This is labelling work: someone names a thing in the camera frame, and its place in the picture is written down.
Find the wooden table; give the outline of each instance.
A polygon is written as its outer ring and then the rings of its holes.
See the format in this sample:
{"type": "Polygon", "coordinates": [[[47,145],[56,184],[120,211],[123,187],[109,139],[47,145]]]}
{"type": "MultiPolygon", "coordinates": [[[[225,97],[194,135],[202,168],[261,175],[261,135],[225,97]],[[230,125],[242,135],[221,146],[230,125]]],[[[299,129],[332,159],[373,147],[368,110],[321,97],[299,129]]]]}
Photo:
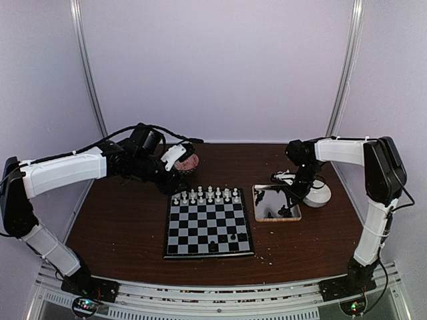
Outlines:
{"type": "Polygon", "coordinates": [[[196,145],[200,164],[188,181],[195,187],[242,187],[254,239],[255,257],[163,260],[167,197],[152,183],[121,178],[95,181],[67,245],[94,275],[168,285],[281,283],[346,272],[362,226],[330,164],[321,174],[332,191],[323,208],[301,205],[302,220],[258,223],[252,185],[295,167],[283,145],[196,145]]]}

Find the white robotic arm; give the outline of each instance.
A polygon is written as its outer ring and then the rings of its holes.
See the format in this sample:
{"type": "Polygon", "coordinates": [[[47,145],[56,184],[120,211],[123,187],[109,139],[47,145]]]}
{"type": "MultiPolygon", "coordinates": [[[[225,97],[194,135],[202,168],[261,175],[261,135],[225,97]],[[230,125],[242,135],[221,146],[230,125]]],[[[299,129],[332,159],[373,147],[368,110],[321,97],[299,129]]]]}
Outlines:
{"type": "Polygon", "coordinates": [[[359,244],[350,259],[348,275],[343,281],[321,283],[325,300],[336,299],[361,288],[372,288],[372,273],[379,262],[392,223],[392,210],[406,183],[406,172],[397,148],[390,137],[379,139],[327,138],[291,141],[286,155],[298,166],[292,184],[283,175],[272,175],[272,181],[284,184],[294,204],[310,198],[316,173],[325,162],[336,161],[361,165],[365,168],[365,188],[368,214],[359,244]]]}
{"type": "MultiPolygon", "coordinates": [[[[6,162],[3,186],[0,190],[0,209],[9,236],[26,242],[43,259],[48,260],[64,277],[63,290],[88,295],[101,288],[101,299],[114,301],[118,284],[91,276],[83,259],[60,242],[33,214],[30,199],[52,189],[89,179],[121,175],[123,178],[154,182],[160,192],[171,195],[186,189],[185,181],[173,165],[189,157],[191,144],[174,145],[154,157],[162,134],[151,126],[134,126],[130,138],[119,143],[99,142],[85,151],[21,161],[16,157],[6,162]]],[[[201,143],[199,139],[188,141],[201,143]]]]}

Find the zip tie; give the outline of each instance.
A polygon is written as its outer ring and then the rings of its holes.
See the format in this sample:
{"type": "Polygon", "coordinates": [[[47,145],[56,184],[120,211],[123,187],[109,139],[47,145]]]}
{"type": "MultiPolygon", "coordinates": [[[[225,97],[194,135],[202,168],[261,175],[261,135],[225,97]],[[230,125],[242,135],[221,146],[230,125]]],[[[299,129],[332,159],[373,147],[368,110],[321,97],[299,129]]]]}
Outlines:
{"type": "Polygon", "coordinates": [[[387,238],[388,237],[388,235],[389,235],[389,233],[387,234],[387,235],[379,235],[379,234],[377,234],[377,233],[375,233],[375,232],[373,232],[371,229],[369,229],[367,226],[363,226],[363,229],[365,229],[365,230],[367,230],[367,232],[369,232],[369,233],[371,233],[371,234],[373,234],[373,235],[375,235],[375,236],[377,236],[377,237],[381,237],[381,238],[387,238]]]}

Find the white wall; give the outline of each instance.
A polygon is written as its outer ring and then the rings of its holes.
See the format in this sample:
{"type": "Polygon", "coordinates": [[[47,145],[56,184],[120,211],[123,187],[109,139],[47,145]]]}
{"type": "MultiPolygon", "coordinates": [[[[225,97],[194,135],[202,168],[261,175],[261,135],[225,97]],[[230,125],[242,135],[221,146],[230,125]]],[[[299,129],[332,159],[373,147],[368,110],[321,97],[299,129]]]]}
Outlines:
{"type": "MultiPolygon", "coordinates": [[[[425,319],[427,299],[427,2],[369,1],[350,95],[339,134],[393,137],[408,172],[415,207],[397,211],[383,250],[396,261],[415,311],[425,319]]],[[[340,165],[356,205],[367,210],[363,171],[340,165]]],[[[401,203],[407,202],[402,197],[401,203]]]]}
{"type": "Polygon", "coordinates": [[[324,135],[352,2],[82,1],[109,132],[143,121],[208,141],[324,135]]]}
{"type": "MultiPolygon", "coordinates": [[[[0,168],[10,156],[36,159],[99,139],[69,1],[2,1],[0,7],[0,168]]],[[[84,187],[32,201],[60,239],[84,187]]],[[[22,319],[41,262],[16,239],[0,237],[0,252],[0,317],[22,319]]]]}

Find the chessboard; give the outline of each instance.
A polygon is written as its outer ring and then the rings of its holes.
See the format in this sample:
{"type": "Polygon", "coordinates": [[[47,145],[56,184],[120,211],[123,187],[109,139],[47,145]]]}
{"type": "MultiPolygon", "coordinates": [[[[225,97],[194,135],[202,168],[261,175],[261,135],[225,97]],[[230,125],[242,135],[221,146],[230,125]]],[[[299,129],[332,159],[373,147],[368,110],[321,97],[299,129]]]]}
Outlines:
{"type": "Polygon", "coordinates": [[[209,187],[169,198],[164,259],[254,254],[243,190],[209,187]]]}

